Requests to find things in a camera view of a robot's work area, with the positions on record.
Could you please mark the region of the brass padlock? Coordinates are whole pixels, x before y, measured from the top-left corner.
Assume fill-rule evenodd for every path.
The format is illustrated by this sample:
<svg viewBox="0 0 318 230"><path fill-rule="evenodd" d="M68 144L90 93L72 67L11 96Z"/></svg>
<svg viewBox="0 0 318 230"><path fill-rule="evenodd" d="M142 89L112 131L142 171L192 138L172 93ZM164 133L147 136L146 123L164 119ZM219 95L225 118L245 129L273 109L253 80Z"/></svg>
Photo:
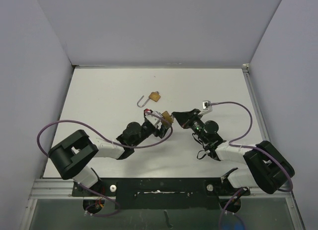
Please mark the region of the brass padlock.
<svg viewBox="0 0 318 230"><path fill-rule="evenodd" d="M164 111L162 114L162 118L164 119L164 121L161 121L161 123L165 126L165 127L169 127L173 124L174 122L174 118L169 114L168 111Z"/></svg>
<svg viewBox="0 0 318 230"><path fill-rule="evenodd" d="M141 101L144 99L144 95L141 96L141 98L137 101L137 106L139 108L144 107L150 100L154 101L154 102L158 102L161 98L161 95L158 91L155 92L151 92L148 96L148 98L146 99L146 101L144 103L141 103Z"/></svg>

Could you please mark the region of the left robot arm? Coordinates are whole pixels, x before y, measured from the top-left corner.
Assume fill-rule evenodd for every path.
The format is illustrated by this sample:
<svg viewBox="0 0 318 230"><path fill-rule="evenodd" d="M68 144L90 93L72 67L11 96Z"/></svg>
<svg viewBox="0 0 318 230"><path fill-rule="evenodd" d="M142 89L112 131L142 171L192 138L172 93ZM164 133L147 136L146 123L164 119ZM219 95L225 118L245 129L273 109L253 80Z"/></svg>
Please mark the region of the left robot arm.
<svg viewBox="0 0 318 230"><path fill-rule="evenodd" d="M83 189L89 195L97 195L101 190L101 183L97 174L87 164L94 157L108 157L123 160L131 156L135 149L157 146L168 139L166 133L172 130L171 124L162 121L145 119L140 125L131 122L116 141L105 138L93 127L75 120L61 120L60 123L74 123L85 126L95 132L101 139L92 141L89 135L79 129L60 141L48 151L48 158L52 161L63 180L73 179L83 184Z"/></svg>

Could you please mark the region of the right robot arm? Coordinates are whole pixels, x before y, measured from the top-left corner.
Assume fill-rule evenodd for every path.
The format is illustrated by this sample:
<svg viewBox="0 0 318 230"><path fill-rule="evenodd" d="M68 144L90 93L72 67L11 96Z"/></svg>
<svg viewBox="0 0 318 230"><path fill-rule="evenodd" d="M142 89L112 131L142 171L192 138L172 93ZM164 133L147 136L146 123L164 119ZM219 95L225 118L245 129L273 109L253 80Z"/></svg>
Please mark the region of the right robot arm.
<svg viewBox="0 0 318 230"><path fill-rule="evenodd" d="M172 112L172 116L183 129L191 129L193 138L202 147L206 156L217 160L229 160L247 165L248 169L234 170L221 182L222 191L234 194L240 187L259 187L273 194L295 175L293 167L269 142L262 141L244 148L243 145L231 145L218 134L219 125L212 120L203 122L203 115L212 110L193 109L185 112Z"/></svg>

